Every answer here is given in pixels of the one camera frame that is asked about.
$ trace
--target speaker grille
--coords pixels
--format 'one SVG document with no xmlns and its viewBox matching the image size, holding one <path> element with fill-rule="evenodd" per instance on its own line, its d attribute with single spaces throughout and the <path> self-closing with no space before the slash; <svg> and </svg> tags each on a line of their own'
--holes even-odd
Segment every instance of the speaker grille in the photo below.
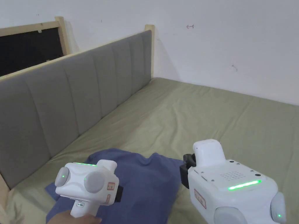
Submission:
<svg viewBox="0 0 299 224">
<path fill-rule="evenodd" d="M 240 178 L 245 177 L 244 174 L 239 173 L 238 171 L 223 173 L 223 174 L 220 174 L 220 176 L 222 176 L 227 181 L 236 180 L 236 179 L 240 179 Z"/>
</svg>

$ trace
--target human hand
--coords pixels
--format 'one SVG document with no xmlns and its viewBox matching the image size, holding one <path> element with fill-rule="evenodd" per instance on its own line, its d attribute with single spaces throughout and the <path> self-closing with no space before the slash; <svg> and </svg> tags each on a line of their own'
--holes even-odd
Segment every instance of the human hand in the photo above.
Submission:
<svg viewBox="0 0 299 224">
<path fill-rule="evenodd" d="M 102 219 L 89 214 L 74 218 L 70 213 L 70 210 L 58 213 L 48 222 L 48 224 L 99 224 L 102 221 Z"/>
</svg>

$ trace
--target wooden frame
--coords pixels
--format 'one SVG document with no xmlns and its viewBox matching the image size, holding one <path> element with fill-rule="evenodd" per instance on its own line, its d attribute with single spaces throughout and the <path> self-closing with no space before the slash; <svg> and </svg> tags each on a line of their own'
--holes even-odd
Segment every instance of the wooden frame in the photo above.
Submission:
<svg viewBox="0 0 299 224">
<path fill-rule="evenodd" d="M 30 31 L 34 31 L 34 30 L 39 30 L 41 28 L 43 28 L 43 29 L 50 29 L 50 28 L 53 28 L 53 27 L 59 27 L 59 29 L 60 29 L 59 30 L 60 40 L 64 42 L 64 47 L 63 48 L 65 49 L 65 51 L 67 53 L 63 57 L 60 57 L 60 58 L 57 58 L 57 59 L 54 59 L 54 60 L 51 60 L 51 61 L 48 61 L 48 62 L 44 62 L 44 63 L 41 63 L 39 65 L 35 65 L 35 66 L 32 66 L 32 67 L 29 67 L 29 68 L 25 68 L 23 70 L 20 70 L 20 71 L 17 71 L 17 72 L 8 74 L 8 75 L 4 75 L 4 76 L 0 77 L 0 81 L 4 80 L 4 79 L 7 79 L 7 78 L 9 78 L 11 76 L 17 76 L 17 75 L 20 75 L 20 74 L 22 74 L 24 72 L 31 71 L 31 70 L 37 69 L 39 67 L 42 67 L 44 65 L 55 63 L 55 62 L 57 62 L 59 60 L 62 60 L 64 58 L 72 57 L 74 55 L 81 54 L 83 52 L 88 51 L 88 50 L 86 50 L 86 51 L 81 51 L 81 52 L 69 54 L 69 45 L 68 45 L 68 41 L 67 41 L 67 37 L 66 37 L 66 30 L 65 30 L 65 25 L 64 25 L 63 17 L 59 16 L 59 17 L 55 17 L 55 19 L 56 19 L 55 22 L 20 26 L 21 32 L 16 30 L 17 27 L 10 27 L 10 28 L 0 29 L 0 36 L 4 36 L 3 34 L 5 34 L 5 35 L 12 35 L 12 34 L 16 34 L 16 33 L 24 33 L 24 32 L 30 32 Z M 152 78 L 153 78 L 153 73 L 154 73 L 155 26 L 154 25 L 145 25 L 144 31 L 147 31 L 147 30 L 151 30 L 152 31 L 152 58 L 151 58 L 151 65 L 152 65 L 152 67 L 151 67 L 151 75 L 152 75 Z M 112 42 L 124 39 L 124 38 L 120 38 L 120 39 L 117 39 L 117 40 L 105 43 L 103 45 L 107 45 L 107 44 L 110 44 Z M 7 186 L 6 182 L 4 181 L 2 175 L 0 174 L 0 223 L 3 223 L 3 224 L 4 224 L 3 220 L 7 219 L 6 214 L 3 214 L 3 211 L 5 212 L 5 208 L 6 208 L 7 198 L 8 198 L 9 192 L 10 192 L 10 189 Z"/>
<path fill-rule="evenodd" d="M 64 18 L 62 16 L 56 16 L 55 21 L 36 23 L 24 26 L 8 27 L 0 29 L 0 37 L 14 35 L 18 33 L 27 33 L 32 31 L 41 31 L 46 29 L 58 28 L 60 44 L 62 47 L 63 55 L 70 54 L 70 46 L 68 44 L 68 38 L 66 34 L 66 28 Z"/>
</svg>

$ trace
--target white wall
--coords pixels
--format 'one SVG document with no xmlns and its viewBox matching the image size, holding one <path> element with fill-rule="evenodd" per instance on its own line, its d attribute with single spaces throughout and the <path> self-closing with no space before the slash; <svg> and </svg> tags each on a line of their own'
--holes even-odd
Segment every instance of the white wall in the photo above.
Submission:
<svg viewBox="0 0 299 224">
<path fill-rule="evenodd" d="M 0 0 L 0 27 L 64 16 L 75 52 L 154 24 L 155 76 L 299 105 L 298 9 L 298 0 Z"/>
</svg>

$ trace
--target blue cloth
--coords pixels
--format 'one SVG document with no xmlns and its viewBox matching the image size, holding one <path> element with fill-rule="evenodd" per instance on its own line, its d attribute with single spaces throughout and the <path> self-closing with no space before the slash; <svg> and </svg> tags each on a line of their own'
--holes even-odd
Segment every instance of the blue cloth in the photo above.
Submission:
<svg viewBox="0 0 299 224">
<path fill-rule="evenodd" d="M 100 206 L 96 216 L 102 218 L 101 224 L 167 222 L 181 184 L 179 167 L 183 161 L 157 153 L 147 159 L 137 153 L 112 148 L 90 155 L 85 163 L 96 164 L 100 159 L 117 162 L 115 175 L 123 186 L 121 202 Z M 74 200 L 57 195 L 53 183 L 45 189 L 57 201 L 46 222 L 57 213 L 72 209 Z"/>
</svg>

